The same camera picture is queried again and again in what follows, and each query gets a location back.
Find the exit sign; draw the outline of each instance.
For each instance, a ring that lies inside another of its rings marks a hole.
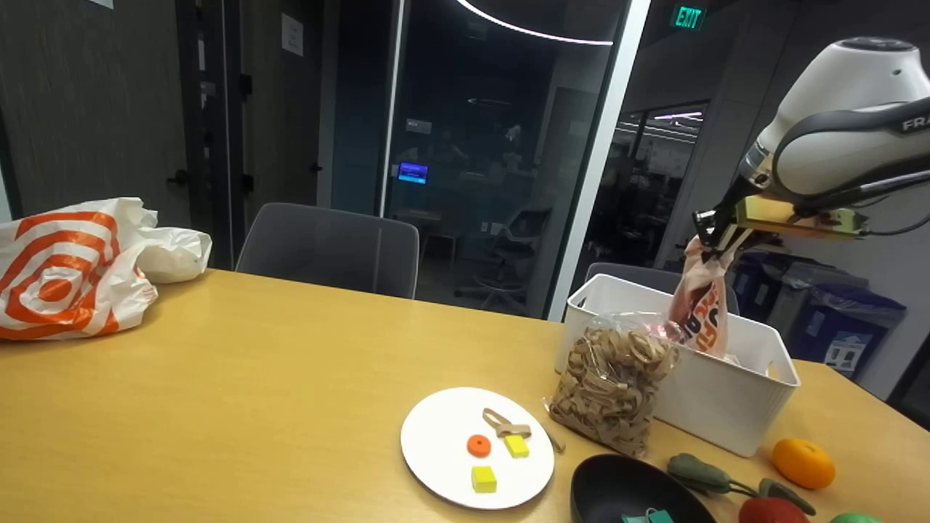
[[[687,31],[696,31],[697,24],[703,17],[703,8],[700,5],[675,5],[672,12],[672,27],[675,28],[687,28]]]

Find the plastic bag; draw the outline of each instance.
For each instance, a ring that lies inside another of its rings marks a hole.
[[[677,349],[661,317],[592,320],[568,358],[550,415],[619,452],[643,455]]]
[[[683,342],[697,352],[726,352],[726,266],[723,258],[703,258],[703,243],[696,236],[687,248],[687,266],[672,295],[669,323]]]
[[[138,327],[155,282],[207,271],[207,232],[157,226],[139,198],[87,201],[0,223],[0,341]]]

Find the packaged food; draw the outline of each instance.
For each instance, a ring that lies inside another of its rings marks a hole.
[[[592,323],[568,358],[550,415],[619,452],[643,455],[662,378],[677,342],[648,326]]]
[[[726,266],[733,255],[707,255],[696,236],[669,309],[669,327],[697,352],[726,352]]]

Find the table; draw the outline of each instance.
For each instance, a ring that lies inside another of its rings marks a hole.
[[[0,521],[571,521],[571,480],[604,448],[544,415],[560,326],[239,272],[164,287],[143,327],[0,345]],[[914,521],[930,438],[819,364],[771,441],[805,436],[841,461],[808,493],[819,521],[861,509]],[[533,410],[568,452],[550,487],[511,511],[467,511],[404,467],[411,406],[485,387]],[[744,483],[773,477],[655,425],[648,461],[688,451]],[[707,499],[736,521],[739,496]]]

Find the black bowl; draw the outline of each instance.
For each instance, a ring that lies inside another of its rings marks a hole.
[[[675,483],[661,467],[604,452],[581,461],[572,477],[572,521],[575,523],[619,523],[619,521],[669,521],[712,523],[716,518],[700,499]]]

